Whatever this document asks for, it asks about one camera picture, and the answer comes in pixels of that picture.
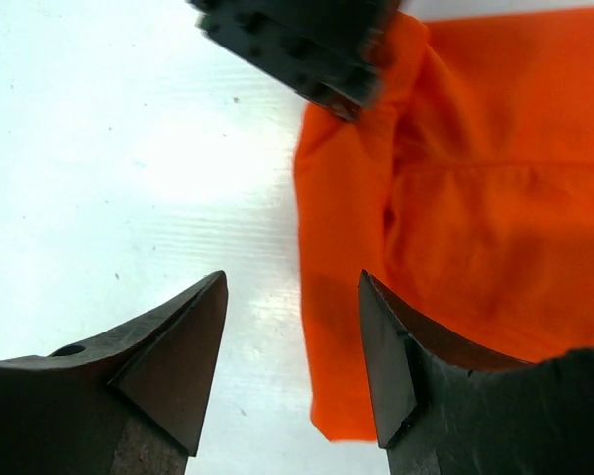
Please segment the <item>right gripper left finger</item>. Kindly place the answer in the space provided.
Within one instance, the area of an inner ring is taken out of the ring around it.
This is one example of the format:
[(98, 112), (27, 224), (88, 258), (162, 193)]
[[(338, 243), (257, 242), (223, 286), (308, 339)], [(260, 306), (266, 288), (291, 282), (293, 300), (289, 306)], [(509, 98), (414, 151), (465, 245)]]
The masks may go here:
[(211, 273), (48, 356), (0, 361), (0, 474), (181, 474), (197, 454), (228, 303)]

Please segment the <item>orange t shirt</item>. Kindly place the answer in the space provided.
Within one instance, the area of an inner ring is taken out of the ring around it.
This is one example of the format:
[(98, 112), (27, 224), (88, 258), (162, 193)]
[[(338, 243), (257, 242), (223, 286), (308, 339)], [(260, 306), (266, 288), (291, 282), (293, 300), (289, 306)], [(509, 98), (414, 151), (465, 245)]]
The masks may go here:
[(397, 14), (354, 122), (312, 105), (294, 158), (311, 420), (373, 441), (368, 271), (414, 309), (540, 361), (594, 346), (594, 8)]

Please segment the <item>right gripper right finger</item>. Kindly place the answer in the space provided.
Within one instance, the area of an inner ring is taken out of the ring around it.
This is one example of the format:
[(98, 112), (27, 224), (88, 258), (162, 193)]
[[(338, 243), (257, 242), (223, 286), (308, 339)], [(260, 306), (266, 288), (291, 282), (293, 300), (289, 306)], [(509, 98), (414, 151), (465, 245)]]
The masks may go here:
[(360, 324), (394, 474), (594, 474), (594, 348), (529, 363), (416, 311), (369, 273)]

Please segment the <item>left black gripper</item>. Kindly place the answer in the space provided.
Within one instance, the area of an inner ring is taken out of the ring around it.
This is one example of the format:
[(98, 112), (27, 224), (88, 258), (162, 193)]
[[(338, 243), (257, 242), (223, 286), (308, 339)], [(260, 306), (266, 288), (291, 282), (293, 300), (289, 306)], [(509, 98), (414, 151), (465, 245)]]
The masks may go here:
[(379, 55), (400, 4), (389, 0), (191, 0), (219, 47), (308, 102), (353, 121), (382, 88)]

